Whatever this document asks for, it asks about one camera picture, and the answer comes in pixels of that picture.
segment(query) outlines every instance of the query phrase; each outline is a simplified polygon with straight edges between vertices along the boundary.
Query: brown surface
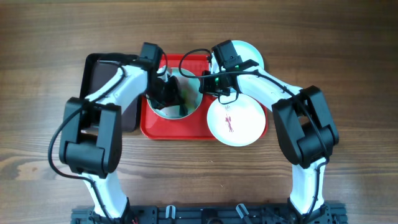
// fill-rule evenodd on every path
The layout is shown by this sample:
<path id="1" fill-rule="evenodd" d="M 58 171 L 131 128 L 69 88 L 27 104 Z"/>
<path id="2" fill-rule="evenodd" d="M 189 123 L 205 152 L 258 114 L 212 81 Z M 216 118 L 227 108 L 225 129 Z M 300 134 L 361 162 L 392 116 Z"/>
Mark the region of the brown surface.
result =
<path id="1" fill-rule="evenodd" d="M 226 39 L 255 45 L 280 79 L 324 91 L 340 132 L 325 198 L 345 203 L 350 223 L 398 222 L 396 5 L 73 2 L 0 5 L 1 223 L 67 223 L 72 208 L 92 204 L 82 182 L 56 176 L 47 162 L 88 54 L 137 53 L 144 41 L 184 53 Z M 268 134 L 242 148 L 125 136 L 123 190 L 133 205 L 285 202 L 291 165 L 269 119 Z"/>

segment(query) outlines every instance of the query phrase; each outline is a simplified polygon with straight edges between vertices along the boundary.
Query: red surface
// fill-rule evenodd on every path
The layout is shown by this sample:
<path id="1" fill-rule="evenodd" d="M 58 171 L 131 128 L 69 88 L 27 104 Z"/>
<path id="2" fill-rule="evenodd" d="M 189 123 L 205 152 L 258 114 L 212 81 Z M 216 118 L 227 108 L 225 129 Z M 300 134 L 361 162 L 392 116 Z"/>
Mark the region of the red surface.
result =
<path id="1" fill-rule="evenodd" d="M 178 67 L 182 57 L 182 54 L 167 55 L 169 67 Z M 189 55 L 184 60 L 182 68 L 199 76 L 202 71 L 209 69 L 209 64 L 206 60 L 206 55 Z M 150 139 L 215 139 L 207 126 L 207 111 L 214 100 L 216 100 L 216 98 L 211 95 L 203 95 L 200 106 L 190 116 L 179 120 L 169 120 L 156 115 L 149 107 L 147 100 L 143 98 L 141 106 L 141 131 Z M 267 109 L 264 106 L 262 107 L 266 114 L 266 128 L 261 137 L 263 137 L 268 130 Z"/>

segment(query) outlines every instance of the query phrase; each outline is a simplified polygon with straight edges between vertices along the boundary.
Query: white circular shape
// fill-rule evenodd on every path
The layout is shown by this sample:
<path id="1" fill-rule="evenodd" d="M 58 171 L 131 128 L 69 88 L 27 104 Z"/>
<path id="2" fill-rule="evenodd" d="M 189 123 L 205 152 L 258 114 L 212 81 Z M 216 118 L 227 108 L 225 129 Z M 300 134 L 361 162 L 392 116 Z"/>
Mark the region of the white circular shape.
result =
<path id="1" fill-rule="evenodd" d="M 222 96 L 221 102 L 236 99 L 236 93 Z M 250 96 L 239 94 L 235 102 L 222 105 L 216 99 L 207 112 L 207 125 L 217 140 L 229 146 L 247 146 L 259 139 L 266 128 L 266 115 Z"/>
<path id="2" fill-rule="evenodd" d="M 194 75 L 192 72 L 182 68 L 184 74 Z M 187 78 L 180 74 L 178 68 L 171 68 L 171 76 L 176 76 L 181 87 L 181 96 L 185 100 L 187 115 L 180 116 L 180 106 L 169 106 L 161 110 L 153 109 L 149 100 L 147 103 L 155 114 L 165 119 L 182 119 L 190 116 L 199 107 L 203 94 L 199 92 L 200 81 L 197 78 Z"/>
<path id="3" fill-rule="evenodd" d="M 242 40 L 232 40 L 232 44 L 235 47 L 236 53 L 241 56 L 243 62 L 251 59 L 264 69 L 264 60 L 257 48 Z"/>

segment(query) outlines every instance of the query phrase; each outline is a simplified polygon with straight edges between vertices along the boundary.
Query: red mark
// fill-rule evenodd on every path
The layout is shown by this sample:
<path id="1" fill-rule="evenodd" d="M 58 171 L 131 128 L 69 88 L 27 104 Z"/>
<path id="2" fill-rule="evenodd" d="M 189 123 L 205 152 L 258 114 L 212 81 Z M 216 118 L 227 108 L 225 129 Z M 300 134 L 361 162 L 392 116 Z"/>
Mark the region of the red mark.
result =
<path id="1" fill-rule="evenodd" d="M 230 132 L 234 132 L 234 130 L 232 129 L 232 126 L 231 126 L 231 117 L 230 117 L 230 116 L 227 115 L 227 116 L 225 117 L 225 122 L 228 123 L 229 131 L 230 131 Z"/>

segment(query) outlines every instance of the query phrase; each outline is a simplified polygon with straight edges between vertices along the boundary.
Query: tray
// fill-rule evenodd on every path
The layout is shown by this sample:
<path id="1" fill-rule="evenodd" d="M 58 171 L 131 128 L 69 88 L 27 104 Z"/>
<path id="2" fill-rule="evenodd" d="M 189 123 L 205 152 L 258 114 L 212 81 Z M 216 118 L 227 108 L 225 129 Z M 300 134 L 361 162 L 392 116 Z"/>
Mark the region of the tray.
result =
<path id="1" fill-rule="evenodd" d="M 182 54 L 168 54 L 169 67 L 178 67 L 182 57 Z M 160 66 L 163 65 L 165 65 L 165 60 L 162 60 L 160 64 Z M 206 55 L 189 55 L 184 60 L 182 68 L 189 70 L 195 75 L 201 75 L 202 71 L 209 69 L 209 64 Z M 207 126 L 207 111 L 215 100 L 217 98 L 214 96 L 203 95 L 200 106 L 190 116 L 179 120 L 169 120 L 156 115 L 149 107 L 147 100 L 143 98 L 141 104 L 141 131 L 149 139 L 156 140 L 216 139 Z M 266 115 L 266 127 L 261 137 L 268 130 L 267 109 L 264 106 L 262 108 Z"/>

